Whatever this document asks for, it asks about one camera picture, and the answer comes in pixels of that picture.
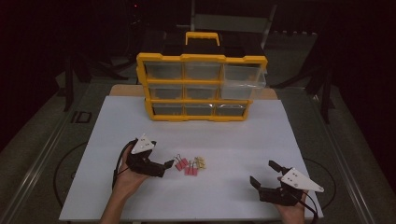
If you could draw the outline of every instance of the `storage organizer handle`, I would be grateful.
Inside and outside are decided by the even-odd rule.
[[[218,46],[220,46],[219,35],[217,33],[187,32],[186,33],[186,45],[189,44],[189,38],[216,39],[216,43],[218,44]]]

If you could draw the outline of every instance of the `small pink object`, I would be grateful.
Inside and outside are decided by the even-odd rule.
[[[184,167],[186,167],[189,163],[187,162],[186,158],[183,158],[179,161],[175,166],[176,168],[181,171]]]
[[[184,175],[198,175],[198,168],[195,168],[194,165],[190,165],[184,168]]]

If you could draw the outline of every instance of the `table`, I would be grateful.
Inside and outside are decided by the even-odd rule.
[[[159,163],[177,154],[201,156],[207,168],[198,176],[176,168],[151,177],[124,207],[121,220],[207,221],[274,220],[279,214],[249,184],[253,175],[277,188],[269,160],[308,175],[286,112],[279,100],[257,100],[246,121],[152,121],[141,96],[107,96],[64,203],[60,220],[98,220],[111,193],[112,172],[121,149],[142,133],[157,141],[150,159]],[[315,193],[310,192],[319,211]],[[306,217],[312,214],[306,210]]]

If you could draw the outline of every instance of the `black cable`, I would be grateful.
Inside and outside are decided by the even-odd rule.
[[[135,144],[135,141],[136,141],[136,140],[137,140],[137,139],[135,139],[134,141],[129,142],[128,144],[126,144],[125,147],[124,147],[124,148],[122,149],[122,151],[121,151],[121,154],[120,154],[120,156],[119,156],[119,159],[117,160],[116,169],[114,169],[114,171],[113,171],[113,183],[111,184],[111,188],[112,188],[112,189],[114,188],[114,185],[116,184],[117,176],[118,176],[120,173],[122,173],[122,172],[124,172],[124,171],[127,170],[127,169],[125,169],[125,170],[119,172],[120,163],[121,163],[121,160],[122,160],[123,153],[125,152],[125,150],[126,150],[126,148],[127,148],[128,146],[131,146],[131,145]]]
[[[120,174],[124,173],[124,172],[127,171],[128,169],[129,169],[129,167],[127,167],[127,168],[121,170],[117,175],[120,175]]]
[[[317,205],[315,204],[314,200],[312,200],[311,196],[309,196],[307,193],[303,192],[306,196],[309,197],[309,199],[311,199],[312,203],[315,206],[314,210],[313,208],[311,208],[311,206],[309,206],[308,204],[306,204],[305,202],[301,201],[301,199],[298,199],[295,195],[293,195],[292,193],[285,191],[285,193],[289,194],[289,196],[291,196],[292,198],[294,198],[298,203],[302,204],[304,207],[306,207],[309,211],[311,211],[314,214],[314,218],[311,221],[311,224],[316,224],[318,221],[318,208]]]
[[[72,149],[70,149],[66,154],[64,154],[64,156],[61,158],[61,160],[58,162],[58,165],[55,168],[55,172],[54,172],[53,178],[52,178],[52,187],[53,187],[53,191],[55,193],[56,200],[58,201],[58,204],[61,206],[61,208],[64,207],[64,204],[62,203],[61,197],[59,197],[58,188],[56,186],[56,177],[58,176],[59,168],[61,167],[61,164],[64,161],[64,159],[66,159],[67,156],[70,155],[70,153],[72,153],[77,148],[82,147],[82,146],[87,145],[87,144],[88,144],[88,142],[84,142],[84,143],[81,143],[78,146],[73,147]]]
[[[313,161],[313,160],[310,160],[310,159],[305,158],[305,157],[303,157],[303,159],[306,160],[306,161],[311,161],[311,162],[313,162],[314,164],[320,166],[323,170],[326,171],[326,173],[327,173],[327,174],[330,176],[330,178],[332,179],[332,185],[333,185],[333,187],[334,187],[334,191],[333,191],[333,193],[332,193],[332,197],[330,198],[330,200],[329,200],[325,205],[323,205],[323,206],[321,207],[321,209],[324,210],[324,209],[326,209],[326,208],[332,203],[332,201],[334,201],[335,194],[337,193],[337,186],[336,186],[336,184],[335,184],[334,177],[332,176],[332,174],[330,173],[330,171],[329,171],[326,167],[324,167],[322,164],[318,163],[317,161]]]

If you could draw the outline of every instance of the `dark background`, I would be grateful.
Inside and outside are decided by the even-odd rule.
[[[269,4],[197,0],[196,9],[258,16]],[[271,30],[319,34],[305,65],[331,60],[332,84],[339,87],[393,189],[395,11],[392,1],[282,1]],[[0,148],[59,90],[55,77],[64,71],[66,53],[83,52],[104,63],[110,56],[133,60],[146,28],[173,30],[176,24],[189,24],[190,13],[186,0],[0,2]]]

